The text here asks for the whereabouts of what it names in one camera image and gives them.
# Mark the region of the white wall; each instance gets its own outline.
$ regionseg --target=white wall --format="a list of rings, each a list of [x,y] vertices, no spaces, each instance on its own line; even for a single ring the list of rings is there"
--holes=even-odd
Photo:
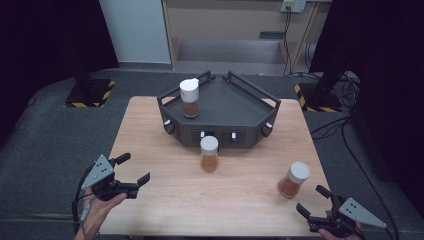
[[[100,0],[119,62],[171,63],[161,0]]]

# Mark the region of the black curtain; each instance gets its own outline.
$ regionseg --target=black curtain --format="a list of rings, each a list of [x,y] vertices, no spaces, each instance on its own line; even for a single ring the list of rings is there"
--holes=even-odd
[[[377,172],[387,168],[422,216],[423,12],[421,1],[333,0],[311,64],[359,77],[355,127]]]
[[[0,144],[36,91],[73,76],[63,33],[85,71],[118,67],[98,0],[0,1]]]

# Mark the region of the bottle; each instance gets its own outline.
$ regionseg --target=bottle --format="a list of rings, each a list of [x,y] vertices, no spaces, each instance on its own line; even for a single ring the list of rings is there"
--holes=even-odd
[[[199,80],[197,78],[186,79],[180,83],[181,100],[183,101],[183,113],[188,118],[194,118],[199,114]]]
[[[200,141],[200,166],[205,172],[213,172],[218,167],[218,139],[206,136]]]
[[[294,162],[287,171],[287,175],[278,183],[278,190],[285,197],[293,198],[309,175],[309,167],[306,164]]]

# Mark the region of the wall socket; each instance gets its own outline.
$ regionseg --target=wall socket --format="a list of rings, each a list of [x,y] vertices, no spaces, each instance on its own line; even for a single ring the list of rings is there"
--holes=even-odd
[[[290,12],[302,13],[305,5],[306,0],[284,0],[281,5],[281,12],[288,12],[287,8],[290,8]]]

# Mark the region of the white lid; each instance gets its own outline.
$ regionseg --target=white lid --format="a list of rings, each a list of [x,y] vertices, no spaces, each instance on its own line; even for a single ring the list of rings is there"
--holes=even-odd
[[[180,83],[181,99],[186,103],[192,103],[199,99],[199,79],[186,79]]]
[[[203,155],[215,155],[218,151],[218,139],[213,136],[206,136],[200,141],[200,148]]]
[[[309,178],[309,175],[309,167],[303,162],[294,162],[287,173],[290,180],[297,184],[302,184]]]

